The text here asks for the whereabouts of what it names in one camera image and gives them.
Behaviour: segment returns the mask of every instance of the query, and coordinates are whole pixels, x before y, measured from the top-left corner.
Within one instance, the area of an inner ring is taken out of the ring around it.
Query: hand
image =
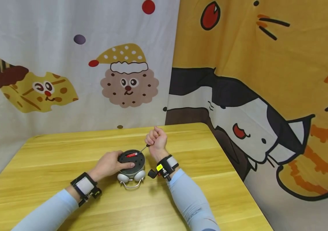
[[[122,151],[107,152],[98,160],[96,166],[88,172],[88,175],[98,182],[102,178],[110,175],[114,175],[122,169],[133,168],[134,163],[120,163],[118,157],[122,154]]]
[[[148,149],[156,162],[159,162],[169,155],[168,151],[165,149],[167,139],[168,137],[163,129],[156,126],[146,135],[145,143],[151,145]]]

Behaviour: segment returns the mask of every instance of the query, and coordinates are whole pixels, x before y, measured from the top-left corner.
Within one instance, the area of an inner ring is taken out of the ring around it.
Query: left hand
[[[88,172],[88,175],[98,182],[101,179],[114,175],[122,169],[133,168],[134,163],[120,163],[118,157],[122,154],[122,151],[107,152],[97,162],[96,166]]]

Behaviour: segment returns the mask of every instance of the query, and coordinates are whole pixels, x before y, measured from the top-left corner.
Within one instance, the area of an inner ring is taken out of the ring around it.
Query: cartoon mouth
[[[46,99],[45,99],[46,101],[48,100],[48,101],[54,101],[55,100],[55,98],[52,98],[52,99],[50,99],[50,98],[48,98],[48,96],[46,96]]]
[[[271,22],[271,23],[279,24],[279,25],[282,25],[282,26],[285,26],[285,27],[289,27],[290,26],[290,24],[288,22],[283,22],[283,21],[280,21],[280,20],[277,20],[277,19],[271,19],[270,17],[265,16],[263,14],[259,14],[258,15],[258,18],[259,18],[260,21],[262,21],[262,22],[256,22],[256,24],[259,26],[259,29],[262,32],[264,32],[266,35],[268,35],[269,37],[271,37],[273,40],[277,40],[278,38],[273,33],[271,33],[270,31],[268,31],[266,29],[266,27],[268,25],[265,24],[264,22]]]
[[[251,134],[246,135],[244,129],[239,128],[237,123],[234,124],[234,126],[233,126],[233,132],[234,132],[235,136],[237,136],[237,138],[242,139],[242,140],[246,137],[251,136]]]
[[[207,5],[201,15],[201,27],[204,30],[211,30],[214,28],[220,19],[219,5],[214,1]]]

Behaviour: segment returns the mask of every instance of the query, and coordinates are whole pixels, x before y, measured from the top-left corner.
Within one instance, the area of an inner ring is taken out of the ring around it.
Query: yellow label
[[[156,167],[156,170],[157,171],[160,171],[160,170],[162,170],[163,169],[163,166],[161,165],[161,164],[159,164],[157,167]]]

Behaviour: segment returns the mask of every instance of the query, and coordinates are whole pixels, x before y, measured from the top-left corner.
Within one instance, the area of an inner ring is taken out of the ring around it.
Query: santa hat
[[[127,74],[139,73],[148,69],[142,49],[134,43],[112,47],[89,62],[89,66],[98,64],[110,64],[112,71]]]

